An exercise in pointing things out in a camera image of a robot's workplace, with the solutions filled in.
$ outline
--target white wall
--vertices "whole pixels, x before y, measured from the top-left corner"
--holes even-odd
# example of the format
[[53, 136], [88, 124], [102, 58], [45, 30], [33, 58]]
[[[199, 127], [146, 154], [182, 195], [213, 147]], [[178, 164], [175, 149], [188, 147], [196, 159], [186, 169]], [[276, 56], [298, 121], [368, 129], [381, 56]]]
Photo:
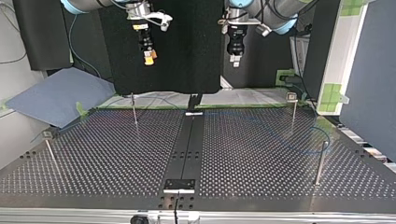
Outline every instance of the white wall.
[[[2, 0], [12, 5], [12, 0]], [[9, 9], [1, 7], [8, 16], [17, 24], [15, 15]], [[19, 59], [25, 49], [21, 42], [20, 34], [9, 24], [4, 14], [0, 11], [0, 62]], [[0, 102], [29, 89], [42, 81], [45, 73], [31, 71], [27, 57], [17, 63], [0, 64]], [[35, 147], [41, 142], [37, 138], [31, 141], [42, 130], [48, 128], [46, 123], [28, 118], [10, 109], [0, 106], [0, 169], [17, 159], [23, 152]]]

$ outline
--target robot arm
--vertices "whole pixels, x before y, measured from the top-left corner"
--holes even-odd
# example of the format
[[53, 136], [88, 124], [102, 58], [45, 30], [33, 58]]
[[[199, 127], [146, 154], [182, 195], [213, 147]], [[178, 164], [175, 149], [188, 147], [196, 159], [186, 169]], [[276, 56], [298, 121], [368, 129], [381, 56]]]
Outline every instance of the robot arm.
[[230, 37], [227, 51], [233, 66], [239, 67], [245, 52], [243, 40], [249, 25], [256, 25], [256, 31], [262, 36], [273, 31], [283, 35], [297, 21], [298, 12], [310, 2], [312, 0], [230, 0], [222, 20], [222, 32]]
[[132, 22], [134, 30], [138, 33], [139, 46], [144, 54], [145, 65], [153, 65], [154, 59], [157, 58], [150, 24], [154, 23], [166, 32], [172, 20], [172, 17], [162, 12], [152, 12], [153, 6], [148, 0], [61, 0], [61, 2], [73, 14], [88, 13], [101, 7], [109, 7], [113, 3], [127, 3], [122, 8], [128, 13], [127, 20]]

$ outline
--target metal table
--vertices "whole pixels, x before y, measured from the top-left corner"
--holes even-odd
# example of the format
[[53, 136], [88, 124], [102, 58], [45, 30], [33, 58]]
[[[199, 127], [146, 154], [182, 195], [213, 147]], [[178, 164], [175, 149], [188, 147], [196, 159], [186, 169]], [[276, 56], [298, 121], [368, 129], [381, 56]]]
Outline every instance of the metal table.
[[[294, 122], [287, 107], [137, 116], [136, 125], [131, 110], [99, 110], [51, 143], [56, 160], [40, 146], [0, 171], [0, 223], [2, 216], [66, 211], [123, 218], [139, 211], [396, 213], [396, 175], [309, 108], [299, 108]], [[169, 179], [194, 180], [194, 193], [164, 193]]]

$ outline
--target vertical rod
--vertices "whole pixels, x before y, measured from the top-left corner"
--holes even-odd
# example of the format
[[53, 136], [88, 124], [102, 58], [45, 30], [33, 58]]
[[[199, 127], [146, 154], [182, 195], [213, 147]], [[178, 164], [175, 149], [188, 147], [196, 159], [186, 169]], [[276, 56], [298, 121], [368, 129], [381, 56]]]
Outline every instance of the vertical rod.
[[136, 115], [136, 109], [134, 106], [134, 93], [131, 93], [131, 105], [132, 105], [132, 109], [134, 110], [134, 123], [137, 124], [137, 115]]
[[295, 119], [296, 119], [296, 111], [297, 111], [297, 101], [296, 102], [294, 102], [294, 110], [293, 110], [293, 122], [295, 121]]
[[49, 149], [50, 156], [55, 160], [55, 155], [52, 152], [52, 147], [50, 146], [50, 140], [46, 139], [47, 148]]
[[324, 158], [326, 157], [326, 148], [329, 146], [329, 142], [324, 141], [323, 145], [322, 145], [322, 150], [320, 152], [320, 159], [319, 159], [319, 166], [318, 166], [318, 172], [317, 172], [317, 178], [315, 180], [315, 185], [319, 184], [320, 181], [320, 176], [321, 176], [321, 172], [323, 170], [323, 162], [324, 162]]

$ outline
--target blue cable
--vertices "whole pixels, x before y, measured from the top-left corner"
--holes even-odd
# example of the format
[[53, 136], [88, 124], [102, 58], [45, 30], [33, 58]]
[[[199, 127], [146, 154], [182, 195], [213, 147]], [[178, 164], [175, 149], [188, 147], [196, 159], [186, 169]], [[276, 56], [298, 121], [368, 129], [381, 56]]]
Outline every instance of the blue cable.
[[329, 142], [329, 145], [327, 145], [327, 147], [324, 148], [324, 149], [321, 150], [321, 151], [315, 151], [315, 150], [312, 150], [312, 149], [308, 149], [308, 150], [301, 151], [301, 150], [299, 150], [299, 149], [297, 149], [297, 148], [291, 146], [289, 143], [285, 142], [281, 137], [278, 136], [278, 134], [277, 134], [276, 132], [274, 132], [271, 128], [266, 127], [266, 126], [265, 126], [265, 123], [264, 123], [263, 121], [259, 120], [259, 119], [255, 119], [255, 118], [252, 118], [252, 117], [243, 117], [243, 116], [240, 116], [239, 114], [236, 114], [236, 113], [233, 113], [233, 112], [208, 113], [208, 114], [206, 114], [206, 115], [209, 115], [209, 116], [210, 116], [210, 115], [220, 115], [220, 114], [228, 114], [228, 115], [232, 115], [232, 116], [237, 116], [237, 117], [240, 117], [240, 118], [242, 118], [242, 119], [246, 119], [246, 120], [248, 120], [248, 121], [260, 123], [260, 125], [262, 125], [262, 127], [263, 127], [269, 134], [271, 134], [281, 145], [283, 145], [284, 147], [287, 147], [288, 149], [292, 149], [292, 150], [296, 150], [296, 151], [303, 152], [303, 154], [305, 154], [305, 155], [320, 154], [322, 151], [327, 151], [327, 150], [329, 150], [329, 148], [330, 148], [330, 144], [331, 144], [331, 138], [330, 138], [330, 136], [329, 136], [323, 129], [320, 129], [319, 127], [312, 126], [312, 127], [309, 128], [309, 130], [317, 130], [317, 131], [320, 131], [320, 132], [324, 133], [324, 135], [325, 135], [326, 138], [327, 138], [327, 141]]
[[[162, 100], [162, 101], [168, 103], [169, 105], [174, 106], [176, 109], [181, 110], [180, 107], [178, 107], [177, 105], [174, 105], [174, 104], [170, 103], [169, 101], [167, 101], [166, 99], [163, 99], [163, 98], [159, 98], [159, 97], [148, 97], [148, 96], [139, 96], [137, 99], [139, 99], [139, 98]], [[121, 100], [125, 100], [125, 98], [121, 98], [121, 99], [118, 99], [118, 100], [115, 100], [115, 101], [111, 102], [111, 103], [108, 104], [106, 107], [104, 107], [104, 109], [107, 109], [109, 106], [111, 106], [111, 105], [113, 105], [113, 104], [115, 104], [116, 102], [119, 102], [119, 101], [121, 101]], [[88, 116], [87, 118], [85, 118], [84, 120], [82, 120], [82, 121], [80, 121], [80, 122], [77, 122], [77, 123], [75, 123], [75, 124], [70, 125], [69, 127], [66, 127], [66, 128], [61, 129], [59, 132], [62, 133], [62, 132], [65, 132], [65, 131], [67, 131], [67, 130], [73, 128], [73, 127], [76, 127], [77, 125], [79, 125], [79, 124], [81, 124], [81, 123], [83, 123], [83, 122], [86, 122], [89, 118], [90, 118], [90, 116]]]
[[[172, 104], [172, 103], [170, 103], [169, 101], [167, 101], [166, 99], [163, 99], [163, 98], [159, 98], [159, 97], [149, 97], [149, 96], [141, 96], [141, 97], [138, 97], [137, 99], [139, 99], [139, 98], [162, 100], [162, 101], [166, 102], [167, 104], [172, 105], [172, 106], [173, 106], [174, 108], [176, 108], [176, 109], [181, 109], [181, 108], [178, 107], [177, 105]], [[108, 104], [108, 105], [105, 107], [105, 109], [108, 108], [109, 106], [115, 104], [116, 102], [121, 101], [121, 100], [125, 100], [125, 98], [118, 99], [118, 100], [115, 100], [115, 101], [111, 102], [110, 104]], [[312, 149], [309, 149], [309, 150], [300, 150], [300, 149], [297, 149], [296, 147], [291, 146], [289, 143], [285, 142], [285, 140], [283, 140], [281, 137], [279, 137], [279, 135], [278, 135], [276, 132], [274, 132], [274, 130], [272, 130], [271, 128], [267, 127], [267, 126], [265, 125], [265, 123], [264, 123], [262, 120], [255, 119], [255, 118], [253, 118], [253, 117], [243, 117], [243, 116], [240, 116], [239, 114], [234, 113], [234, 112], [205, 113], [206, 116], [218, 116], [218, 115], [221, 115], [221, 114], [237, 116], [237, 117], [240, 117], [240, 118], [245, 119], [245, 120], [247, 120], [247, 121], [259, 123], [259, 124], [260, 124], [269, 134], [271, 134], [281, 145], [283, 145], [284, 147], [286, 147], [286, 148], [288, 148], [288, 149], [302, 152], [302, 153], [305, 154], [305, 155], [315, 155], [315, 154], [320, 154], [320, 153], [322, 152], [322, 150], [321, 150], [321, 151], [316, 151], [316, 150], [312, 150]], [[316, 122], [316, 120], [317, 120], [317, 118], [318, 118], [318, 115], [315, 113], [315, 111], [314, 111], [314, 114], [315, 114], [315, 122]], [[77, 126], [77, 125], [79, 125], [79, 124], [81, 124], [81, 123], [87, 121], [88, 119], [89, 119], [89, 117], [87, 117], [87, 118], [85, 118], [84, 120], [82, 120], [82, 121], [80, 121], [80, 122], [78, 122], [78, 123], [76, 123], [76, 124], [73, 124], [73, 125], [71, 125], [71, 126], [69, 126], [69, 127], [67, 127], [67, 128], [64, 128], [64, 129], [60, 130], [60, 133], [65, 132], [65, 131], [71, 129], [71, 128], [73, 128], [73, 127], [75, 127], [75, 126]], [[316, 126], [312, 126], [312, 127], [309, 128], [309, 130], [314, 130], [314, 131], [322, 132], [322, 133], [326, 136], [327, 141], [328, 141], [328, 143], [329, 143], [329, 145], [327, 145], [327, 147], [324, 148], [323, 151], [327, 151], [327, 150], [330, 149], [331, 138], [330, 138], [330, 136], [329, 136], [323, 129], [321, 129], [321, 128], [319, 128], [319, 127], [316, 127]]]
[[75, 18], [73, 19], [72, 25], [70, 26], [70, 31], [69, 31], [70, 50], [76, 56], [76, 58], [78, 58], [80, 61], [82, 61], [85, 64], [87, 64], [91, 69], [93, 69], [93, 71], [96, 73], [96, 75], [99, 78], [102, 78], [102, 76], [100, 75], [100, 72], [92, 64], [88, 63], [87, 61], [85, 61], [81, 57], [79, 57], [79, 55], [76, 53], [76, 51], [73, 48], [72, 33], [73, 33], [73, 28], [74, 28], [74, 26], [76, 24], [77, 17], [78, 17], [78, 15], [75, 16]]

